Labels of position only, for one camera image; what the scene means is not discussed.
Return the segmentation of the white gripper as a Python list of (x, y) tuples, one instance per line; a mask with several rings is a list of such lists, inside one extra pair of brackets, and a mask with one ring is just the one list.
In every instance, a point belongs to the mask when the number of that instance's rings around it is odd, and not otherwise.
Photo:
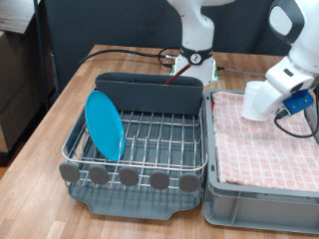
[(264, 118), (270, 118), (282, 108), (283, 102), (290, 96), (290, 93), (281, 92), (268, 80), (257, 82), (252, 106)]

